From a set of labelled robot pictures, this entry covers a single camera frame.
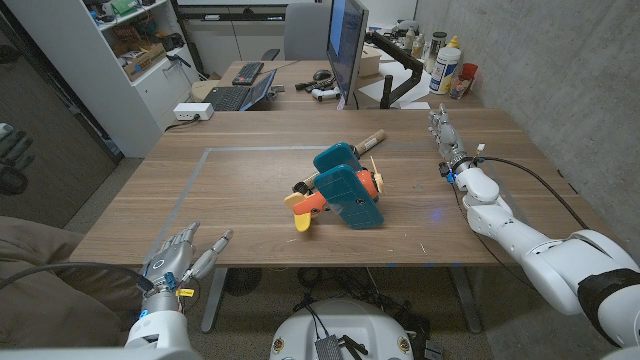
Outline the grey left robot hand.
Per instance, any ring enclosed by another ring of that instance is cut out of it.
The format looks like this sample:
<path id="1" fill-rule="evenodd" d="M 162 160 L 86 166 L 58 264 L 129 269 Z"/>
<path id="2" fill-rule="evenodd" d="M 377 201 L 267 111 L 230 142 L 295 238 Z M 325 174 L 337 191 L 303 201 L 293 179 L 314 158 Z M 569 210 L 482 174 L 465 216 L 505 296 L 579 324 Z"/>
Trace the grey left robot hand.
<path id="1" fill-rule="evenodd" d="M 177 290 L 191 280 L 207 275 L 234 234 L 233 230 L 226 230 L 211 248 L 193 261 L 193 239 L 198 227 L 198 222 L 192 223 L 167 238 L 160 250 L 143 266 L 142 275 L 160 291 Z"/>

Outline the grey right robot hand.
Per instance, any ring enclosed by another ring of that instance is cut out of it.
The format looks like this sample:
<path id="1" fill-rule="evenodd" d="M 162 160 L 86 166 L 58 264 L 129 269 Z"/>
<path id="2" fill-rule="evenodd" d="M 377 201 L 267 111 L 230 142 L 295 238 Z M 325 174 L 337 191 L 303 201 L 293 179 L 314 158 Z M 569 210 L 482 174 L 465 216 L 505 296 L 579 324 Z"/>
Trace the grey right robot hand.
<path id="1" fill-rule="evenodd" d="M 470 160 L 458 132 L 449 122 L 446 106 L 441 103 L 438 110 L 430 112 L 429 119 L 430 132 L 435 137 L 439 153 L 445 163 L 454 173 L 467 170 Z"/>

